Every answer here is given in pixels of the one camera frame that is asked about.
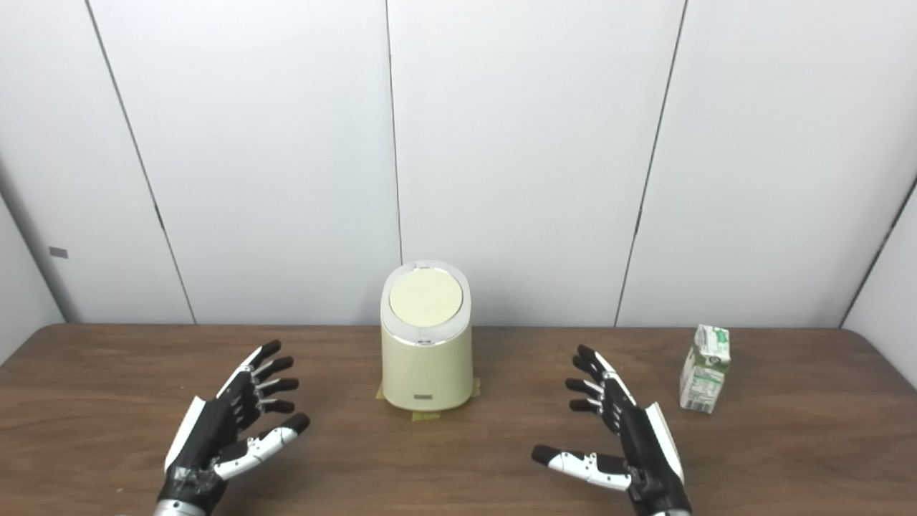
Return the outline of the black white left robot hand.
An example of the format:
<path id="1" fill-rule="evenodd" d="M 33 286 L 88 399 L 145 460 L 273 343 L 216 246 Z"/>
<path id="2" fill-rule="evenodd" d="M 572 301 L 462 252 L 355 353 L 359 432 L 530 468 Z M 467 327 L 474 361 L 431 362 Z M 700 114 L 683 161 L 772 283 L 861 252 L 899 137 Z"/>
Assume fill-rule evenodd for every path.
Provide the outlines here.
<path id="1" fill-rule="evenodd" d="M 277 357 L 280 340 L 243 359 L 213 398 L 196 396 L 164 461 L 156 515 L 211 515 L 229 481 L 263 464 L 307 430 L 308 415 L 273 394 L 295 390 L 296 378 L 276 378 L 291 368 Z"/>

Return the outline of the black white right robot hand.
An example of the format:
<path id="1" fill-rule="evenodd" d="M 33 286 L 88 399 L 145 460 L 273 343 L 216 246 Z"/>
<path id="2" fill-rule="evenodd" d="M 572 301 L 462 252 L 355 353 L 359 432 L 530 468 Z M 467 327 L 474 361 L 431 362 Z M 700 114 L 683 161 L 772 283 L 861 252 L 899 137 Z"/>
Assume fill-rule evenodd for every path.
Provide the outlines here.
<path id="1" fill-rule="evenodd" d="M 531 458 L 557 472 L 603 489 L 622 491 L 638 515 L 691 515 L 677 445 L 658 403 L 641 407 L 619 373 L 600 353 L 580 344 L 572 363 L 590 379 L 569 378 L 575 412 L 595 414 L 619 438 L 623 455 L 582 453 L 538 444 Z"/>

